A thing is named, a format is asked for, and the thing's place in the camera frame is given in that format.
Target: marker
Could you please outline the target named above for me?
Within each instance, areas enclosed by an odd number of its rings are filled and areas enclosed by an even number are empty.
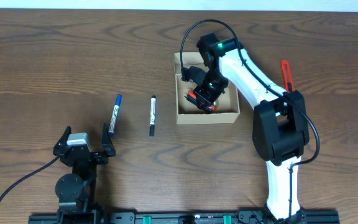
[[[119,111],[119,105],[121,104],[121,98],[122,98],[121,95],[117,95],[116,104],[114,105],[114,109],[112,111],[110,128],[109,128],[110,136],[114,135],[114,128],[116,127],[117,115],[118,115],[118,111]]]
[[[150,136],[154,136],[154,126],[155,126],[155,104],[157,99],[155,96],[152,96],[151,106],[150,106]]]

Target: wooden table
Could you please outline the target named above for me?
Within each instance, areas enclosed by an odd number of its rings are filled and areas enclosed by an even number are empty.
[[[101,204],[140,212],[263,207],[266,165],[251,141],[244,97],[234,124],[176,125],[173,53],[187,28],[207,18],[230,24],[274,82],[282,85],[280,60],[289,60],[322,143],[317,161],[300,167],[299,201],[358,223],[358,13],[0,10],[0,195],[53,159],[67,125],[87,132],[99,150],[102,125],[122,94],[117,156],[99,168]],[[205,24],[185,51],[212,31],[231,36]],[[304,158],[314,146],[311,137]],[[56,162],[21,183],[2,201],[0,223],[56,212],[55,184],[69,172]]]

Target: green connector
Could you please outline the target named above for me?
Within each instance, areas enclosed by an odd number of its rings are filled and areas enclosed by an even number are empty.
[[[152,224],[152,217],[143,217],[143,224]]]
[[[224,215],[223,216],[223,224],[231,224],[231,215]]]

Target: cable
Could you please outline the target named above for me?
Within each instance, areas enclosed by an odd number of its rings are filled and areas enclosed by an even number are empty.
[[[0,196],[0,203],[1,201],[4,199],[4,197],[14,188],[16,187],[19,183],[21,183],[23,180],[26,180],[27,178],[31,177],[32,175],[43,171],[45,168],[49,167],[50,165],[52,165],[54,162],[56,162],[59,159],[59,156],[57,156],[56,158],[54,158],[52,161],[50,161],[49,163],[45,164],[43,167],[25,175],[24,177],[20,178],[18,181],[14,182],[8,189],[5,190],[5,192]]]
[[[183,37],[183,40],[182,40],[182,43],[181,43],[181,46],[180,46],[180,66],[181,66],[181,69],[183,70],[184,69],[184,66],[183,66],[183,60],[182,60],[182,55],[183,55],[183,47],[185,46],[185,41],[186,41],[186,38],[188,36],[188,34],[190,33],[190,31],[192,29],[194,29],[196,26],[202,24],[202,23],[205,23],[205,22],[216,22],[218,24],[222,24],[224,25],[226,28],[228,28],[230,30],[230,32],[232,33],[233,37],[234,37],[234,40],[236,41],[236,45],[237,45],[237,49],[238,49],[238,52],[239,52],[239,56],[240,56],[240,59],[241,59],[241,62],[242,64],[246,67],[246,69],[251,73],[251,75],[264,87],[266,88],[266,90],[268,90],[269,92],[273,93],[275,96],[277,96],[279,99],[283,100],[284,102],[286,102],[288,105],[292,106],[293,108],[296,108],[299,112],[299,114],[301,114],[302,117],[304,117],[304,119],[307,120],[308,124],[310,125],[310,128],[311,130],[313,131],[313,134],[314,134],[314,138],[316,139],[316,150],[314,152],[314,155],[308,159],[308,160],[305,160],[305,161],[300,161],[300,162],[296,162],[294,164],[291,164],[290,165],[290,168],[288,169],[289,172],[290,172],[290,199],[289,199],[289,204],[290,204],[290,208],[289,208],[289,216],[286,220],[286,222],[289,222],[288,220],[291,218],[291,209],[292,209],[292,173],[293,173],[293,167],[295,166],[298,166],[298,165],[302,165],[302,164],[308,164],[310,162],[313,162],[319,152],[320,152],[320,138],[318,136],[318,133],[317,133],[317,129],[316,129],[316,126],[314,126],[313,122],[310,120],[310,118],[306,115],[306,113],[297,105],[295,104],[292,100],[286,98],[285,96],[277,93],[276,91],[272,90],[270,85],[267,85],[266,83],[263,82],[262,79],[260,79],[255,73],[254,71],[252,71],[252,69],[250,69],[250,67],[248,66],[247,64],[247,60],[244,60],[242,54],[241,54],[241,47],[240,47],[240,42],[239,42],[239,39],[237,38],[237,35],[236,33],[234,32],[234,30],[229,26],[227,25],[226,23],[222,22],[222,21],[219,21],[217,19],[205,19],[205,20],[202,20],[202,21],[198,21],[196,22],[194,25],[192,25],[186,32],[185,36]]]

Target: open cardboard box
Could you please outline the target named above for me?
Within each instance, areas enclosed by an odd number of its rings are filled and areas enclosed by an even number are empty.
[[[177,92],[177,124],[219,124],[234,123],[240,115],[239,97],[237,88],[229,82],[225,94],[216,101],[216,109],[213,113],[207,114],[198,109],[194,104],[186,100],[185,96],[189,90],[194,90],[196,84],[181,81],[180,54],[173,54],[175,83]],[[196,66],[208,71],[204,66],[203,58],[198,52],[183,53],[183,65],[185,67]]]

